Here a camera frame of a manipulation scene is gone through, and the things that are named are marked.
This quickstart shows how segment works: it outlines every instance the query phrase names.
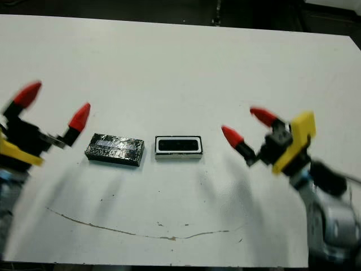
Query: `white tabletop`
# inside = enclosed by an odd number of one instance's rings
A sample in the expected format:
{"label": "white tabletop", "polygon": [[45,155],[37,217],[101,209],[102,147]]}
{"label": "white tabletop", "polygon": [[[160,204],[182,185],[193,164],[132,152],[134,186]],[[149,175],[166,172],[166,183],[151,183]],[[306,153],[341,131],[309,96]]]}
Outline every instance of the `white tabletop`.
{"label": "white tabletop", "polygon": [[[91,103],[73,148],[31,170],[7,260],[306,266],[302,200],[222,134],[227,124],[258,149],[267,129],[252,105],[285,119],[314,110],[312,156],[361,176],[361,53],[349,37],[2,15],[0,56],[2,104],[43,81],[24,118],[44,132],[62,134]],[[94,133],[143,139],[141,166],[89,163]],[[156,161],[161,135],[202,136],[202,159]]]}

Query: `dark floor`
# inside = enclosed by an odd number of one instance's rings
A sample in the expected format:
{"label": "dark floor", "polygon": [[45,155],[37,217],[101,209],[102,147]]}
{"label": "dark floor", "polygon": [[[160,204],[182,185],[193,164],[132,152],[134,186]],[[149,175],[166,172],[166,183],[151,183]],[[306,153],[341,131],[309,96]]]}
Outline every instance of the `dark floor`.
{"label": "dark floor", "polygon": [[[221,2],[217,18],[217,1]],[[350,36],[361,48],[361,17],[302,0],[0,0],[0,14],[261,28]]]}

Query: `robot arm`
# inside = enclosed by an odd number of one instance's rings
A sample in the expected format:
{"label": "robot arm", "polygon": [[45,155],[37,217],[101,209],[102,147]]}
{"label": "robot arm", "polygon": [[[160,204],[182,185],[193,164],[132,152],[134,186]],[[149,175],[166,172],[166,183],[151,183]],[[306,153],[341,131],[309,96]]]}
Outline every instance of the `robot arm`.
{"label": "robot arm", "polygon": [[347,198],[346,178],[312,161],[307,153],[316,135],[314,114],[304,112],[287,125],[265,109],[253,107],[250,112],[272,129],[257,154],[233,129],[223,126],[223,134],[248,166],[259,160],[271,164],[272,172],[284,173],[299,192],[307,214],[309,266],[356,269],[361,227]]}
{"label": "robot arm", "polygon": [[52,137],[43,134],[39,128],[19,118],[19,115],[36,98],[41,87],[34,82],[22,88],[5,109],[6,127],[0,126],[0,260],[12,221],[12,210],[31,166],[40,166],[40,154],[52,145],[64,148],[72,146],[85,127],[90,104],[78,110],[68,125],[64,136]]}

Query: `red fingertip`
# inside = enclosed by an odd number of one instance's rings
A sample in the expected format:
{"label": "red fingertip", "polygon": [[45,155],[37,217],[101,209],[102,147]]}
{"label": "red fingertip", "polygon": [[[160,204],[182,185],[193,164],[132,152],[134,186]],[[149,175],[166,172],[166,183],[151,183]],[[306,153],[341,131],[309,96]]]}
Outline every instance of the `red fingertip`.
{"label": "red fingertip", "polygon": [[27,108],[36,98],[41,87],[41,82],[36,81],[23,87],[14,99],[14,103],[22,108]]}
{"label": "red fingertip", "polygon": [[79,132],[83,131],[89,116],[89,112],[90,112],[90,103],[86,103],[82,108],[80,108],[74,114],[72,120],[69,122],[69,127],[74,128]]}
{"label": "red fingertip", "polygon": [[251,107],[250,113],[255,115],[256,118],[268,127],[271,127],[277,117],[266,109],[259,107]]}
{"label": "red fingertip", "polygon": [[222,131],[229,144],[235,148],[239,143],[244,142],[244,138],[230,127],[222,126]]}

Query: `crack in surface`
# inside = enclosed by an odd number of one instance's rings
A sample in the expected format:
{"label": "crack in surface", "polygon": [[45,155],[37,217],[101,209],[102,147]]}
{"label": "crack in surface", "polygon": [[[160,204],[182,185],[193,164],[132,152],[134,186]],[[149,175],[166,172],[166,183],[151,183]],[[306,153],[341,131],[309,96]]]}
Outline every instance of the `crack in surface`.
{"label": "crack in surface", "polygon": [[80,220],[76,220],[74,218],[71,218],[69,216],[66,216],[62,213],[58,213],[57,211],[54,211],[52,209],[50,209],[49,207],[46,207],[46,209],[48,209],[50,212],[58,215],[58,216],[61,216],[67,220],[70,220],[70,221],[73,221],[75,223],[78,223],[78,224],[81,224],[81,225],[85,225],[85,226],[89,226],[89,227],[93,227],[93,228],[97,228],[97,229],[102,229],[102,230],[109,230],[109,231],[113,231],[113,232],[116,232],[116,233],[122,233],[122,234],[128,234],[128,235],[134,235],[134,236],[139,236],[139,237],[146,237],[146,238],[152,238],[152,239],[166,239],[166,240],[170,240],[170,241],[176,241],[177,239],[191,239],[193,237],[197,237],[197,236],[200,236],[200,235],[205,235],[205,234],[214,234],[214,233],[229,233],[231,231],[237,231],[239,229],[241,229],[246,223],[240,225],[238,228],[234,229],[234,230],[216,230],[216,231],[206,231],[204,233],[197,233],[197,234],[193,234],[193,235],[190,235],[190,236],[187,236],[187,237],[176,237],[176,236],[173,236],[173,237],[167,237],[167,236],[151,236],[151,235],[143,235],[143,234],[137,234],[137,233],[131,233],[129,231],[123,231],[123,230],[116,230],[116,229],[112,229],[112,228],[107,228],[107,227],[103,227],[103,226],[97,226],[97,225],[94,225],[92,223],[85,223],[83,221],[80,221]]}

